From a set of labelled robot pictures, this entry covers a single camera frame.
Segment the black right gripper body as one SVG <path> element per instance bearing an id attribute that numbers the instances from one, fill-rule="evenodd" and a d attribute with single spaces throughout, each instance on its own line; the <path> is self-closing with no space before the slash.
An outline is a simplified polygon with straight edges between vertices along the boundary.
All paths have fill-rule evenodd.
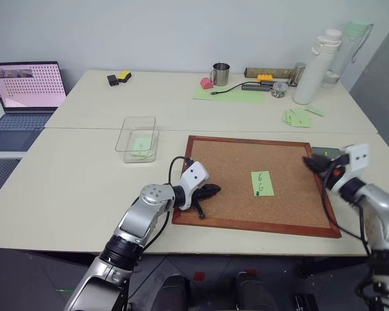
<path id="1" fill-rule="evenodd" d="M 349 163 L 349 156 L 347 154 L 342 154 L 336 159 L 327 160 L 325 163 L 325 167 L 322 169 L 320 173 L 321 178 L 328 178 L 333 174 L 334 169 L 346 166 Z"/>

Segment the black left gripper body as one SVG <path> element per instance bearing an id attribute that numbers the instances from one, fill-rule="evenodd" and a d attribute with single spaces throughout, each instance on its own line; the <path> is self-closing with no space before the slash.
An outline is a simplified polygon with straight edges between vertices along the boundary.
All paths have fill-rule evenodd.
<path id="1" fill-rule="evenodd" d="M 201 188 L 196 189 L 191 196 L 191 204 L 194 205 L 195 201 L 209 198 L 211 196 L 211 185 L 204 185 Z"/>

